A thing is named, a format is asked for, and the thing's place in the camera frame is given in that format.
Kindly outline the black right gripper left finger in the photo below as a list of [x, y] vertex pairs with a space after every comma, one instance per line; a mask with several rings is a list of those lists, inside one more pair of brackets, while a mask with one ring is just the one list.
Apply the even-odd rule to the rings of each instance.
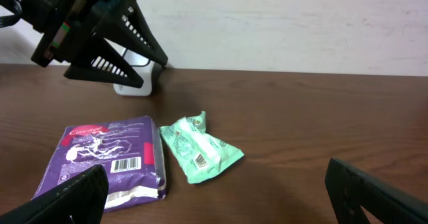
[[104, 167], [94, 165], [1, 216], [4, 224], [100, 224], [108, 195]]

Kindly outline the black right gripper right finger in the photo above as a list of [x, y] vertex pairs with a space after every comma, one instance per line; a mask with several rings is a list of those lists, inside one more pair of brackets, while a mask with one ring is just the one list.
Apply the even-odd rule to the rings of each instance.
[[368, 173], [331, 158], [325, 185], [339, 223], [368, 223], [367, 210], [382, 223], [427, 223], [427, 203]]

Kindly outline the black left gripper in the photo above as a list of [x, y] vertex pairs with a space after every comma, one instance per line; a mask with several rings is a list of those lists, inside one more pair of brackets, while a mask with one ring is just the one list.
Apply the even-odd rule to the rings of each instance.
[[43, 35], [32, 61], [69, 62], [64, 76], [71, 80], [142, 87], [111, 41], [162, 66], [168, 62], [136, 0], [30, 0], [30, 23]]

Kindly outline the purple Carefree pad pack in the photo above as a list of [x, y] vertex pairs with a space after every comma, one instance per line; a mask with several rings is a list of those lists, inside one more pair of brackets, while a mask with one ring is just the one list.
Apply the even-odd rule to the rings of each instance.
[[108, 177], [106, 212], [167, 195], [163, 144], [149, 116], [66, 127], [35, 195], [97, 164], [104, 167]]

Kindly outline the mint green wipes packet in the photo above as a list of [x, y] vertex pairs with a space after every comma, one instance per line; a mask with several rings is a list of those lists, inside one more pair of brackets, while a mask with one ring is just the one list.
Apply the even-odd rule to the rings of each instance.
[[206, 112], [161, 126], [160, 135], [191, 185], [213, 179], [244, 157], [244, 153], [207, 133]]

